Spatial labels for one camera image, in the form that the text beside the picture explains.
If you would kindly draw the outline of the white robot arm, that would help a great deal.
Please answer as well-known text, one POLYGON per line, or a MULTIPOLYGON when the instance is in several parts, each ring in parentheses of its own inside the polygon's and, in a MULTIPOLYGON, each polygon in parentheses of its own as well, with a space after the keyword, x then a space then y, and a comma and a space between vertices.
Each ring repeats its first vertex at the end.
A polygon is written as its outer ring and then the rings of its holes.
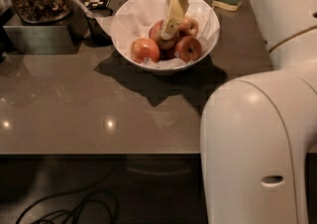
POLYGON ((317 143, 317 0, 250 0, 273 69, 206 102, 200 153, 209 224, 309 224, 317 143))

